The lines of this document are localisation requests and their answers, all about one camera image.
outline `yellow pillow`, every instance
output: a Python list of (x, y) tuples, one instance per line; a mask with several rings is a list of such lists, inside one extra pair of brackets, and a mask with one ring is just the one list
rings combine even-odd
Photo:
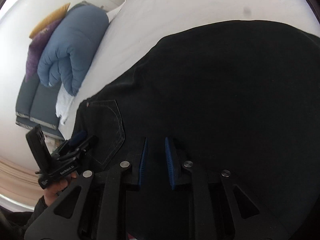
[(61, 6), (59, 9), (56, 9), (52, 13), (50, 13), (46, 18), (44, 18), (41, 22), (37, 24), (37, 26), (32, 30), (29, 35), (30, 39), (33, 39), (40, 31), (42, 31), (48, 24), (62, 19), (66, 16), (70, 3), (66, 3)]

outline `round metal bolt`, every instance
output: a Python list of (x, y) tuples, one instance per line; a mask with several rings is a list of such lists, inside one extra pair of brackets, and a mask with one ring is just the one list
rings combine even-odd
[(120, 166), (121, 166), (122, 168), (129, 167), (129, 165), (130, 165), (130, 163), (127, 162), (127, 161), (124, 161), (124, 162), (121, 162), (121, 163), (120, 163)]
[(193, 166), (193, 162), (192, 161), (185, 161), (183, 163), (183, 166), (185, 166), (187, 168), (191, 168)]
[(223, 171), (221, 172), (221, 175), (222, 175), (223, 177), (229, 177), (229, 176), (231, 175), (231, 172), (228, 171), (228, 170), (223, 170)]
[(92, 171), (84, 171), (82, 174), (85, 178), (91, 177), (92, 176)]

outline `purple pillow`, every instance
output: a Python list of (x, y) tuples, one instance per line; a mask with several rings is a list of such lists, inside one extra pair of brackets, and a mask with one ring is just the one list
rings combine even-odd
[(52, 33), (58, 27), (61, 21), (62, 19), (59, 19), (48, 24), (33, 38), (32, 42), (30, 43), (26, 63), (26, 82), (37, 72), (41, 54)]

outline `white cloth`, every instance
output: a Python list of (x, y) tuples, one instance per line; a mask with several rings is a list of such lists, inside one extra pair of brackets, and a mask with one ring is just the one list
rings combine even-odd
[(71, 136), (79, 104), (131, 68), (161, 38), (229, 20), (276, 21), (320, 36), (305, 0), (127, 0), (101, 41), (66, 125), (59, 127), (63, 136)]
[[(117, 16), (125, 2), (126, 0), (124, 0), (123, 4), (121, 4), (119, 7), (107, 12), (109, 23)], [(57, 117), (60, 117), (61, 125), (64, 125), (66, 120), (68, 119), (69, 109), (74, 99), (75, 97), (69, 95), (62, 84), (57, 96), (56, 103), (56, 115)]]

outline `rolled blue comforter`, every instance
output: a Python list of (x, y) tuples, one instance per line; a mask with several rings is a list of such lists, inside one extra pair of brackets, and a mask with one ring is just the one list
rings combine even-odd
[(66, 91), (76, 96), (108, 25), (106, 12), (96, 6), (71, 10), (41, 55), (40, 82), (51, 87), (62, 80)]

